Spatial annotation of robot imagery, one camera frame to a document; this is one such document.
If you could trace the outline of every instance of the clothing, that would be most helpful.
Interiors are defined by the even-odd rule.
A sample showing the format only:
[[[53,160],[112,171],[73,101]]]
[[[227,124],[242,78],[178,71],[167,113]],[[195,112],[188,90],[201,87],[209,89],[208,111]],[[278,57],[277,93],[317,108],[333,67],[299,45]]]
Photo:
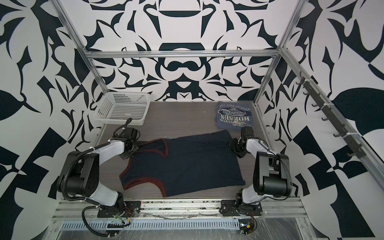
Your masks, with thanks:
[[[216,126],[227,130],[240,131],[242,127],[252,126],[250,103],[226,103],[217,105]]]
[[[151,182],[163,197],[218,187],[245,185],[228,131],[157,139],[139,146],[120,174],[126,190]]]

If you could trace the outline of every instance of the perforated basket wall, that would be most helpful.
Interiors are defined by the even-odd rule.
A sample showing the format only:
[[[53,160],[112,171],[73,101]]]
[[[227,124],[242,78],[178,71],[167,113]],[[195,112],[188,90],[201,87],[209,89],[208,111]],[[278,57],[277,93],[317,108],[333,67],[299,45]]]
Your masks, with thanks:
[[[129,125],[143,125],[150,101],[148,93],[109,92],[101,98],[93,118],[120,125],[133,118]]]

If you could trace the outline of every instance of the black and white wallpaper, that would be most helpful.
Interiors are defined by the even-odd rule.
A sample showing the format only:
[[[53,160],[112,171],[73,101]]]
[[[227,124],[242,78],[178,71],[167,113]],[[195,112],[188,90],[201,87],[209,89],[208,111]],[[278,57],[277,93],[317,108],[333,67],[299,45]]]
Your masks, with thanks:
[[[1,1],[0,61],[1,239],[27,240],[56,210],[67,154],[100,131],[102,93],[47,0]]]
[[[115,58],[95,65],[111,91],[152,101],[253,100],[271,57]]]
[[[382,1],[310,0],[288,50],[383,158]],[[259,102],[320,239],[383,239],[384,192],[281,60]]]
[[[297,0],[61,2],[88,50],[140,51],[276,49]]]

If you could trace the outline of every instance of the black mounting plate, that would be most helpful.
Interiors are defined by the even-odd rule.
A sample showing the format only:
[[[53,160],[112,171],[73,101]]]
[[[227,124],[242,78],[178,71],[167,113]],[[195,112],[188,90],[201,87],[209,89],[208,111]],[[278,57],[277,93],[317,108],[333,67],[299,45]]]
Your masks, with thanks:
[[[236,213],[236,206],[235,206],[236,200],[221,200],[221,206],[223,207],[223,204],[226,205],[226,207],[229,209],[229,211],[223,213],[223,216],[240,216],[240,214]],[[261,216],[261,212],[263,211],[261,203],[258,205],[251,205],[251,204],[242,204],[240,205],[240,212],[244,212],[245,214],[251,215],[253,212],[254,216]]]
[[[140,212],[141,201],[124,201],[124,203],[126,204],[127,208],[130,210],[128,212],[126,211],[126,214],[124,217],[131,217],[135,209],[137,212]],[[113,216],[111,212],[102,208],[102,210],[99,210],[97,217],[105,218],[105,217],[113,217]]]

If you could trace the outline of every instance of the white plastic basket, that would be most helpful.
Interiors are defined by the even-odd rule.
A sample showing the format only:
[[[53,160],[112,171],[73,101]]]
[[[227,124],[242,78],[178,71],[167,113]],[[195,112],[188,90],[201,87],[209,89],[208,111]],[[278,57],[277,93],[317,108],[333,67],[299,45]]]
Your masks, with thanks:
[[[143,125],[150,101],[148,93],[109,92],[101,98],[93,118],[106,124],[120,125],[132,118],[129,125]]]

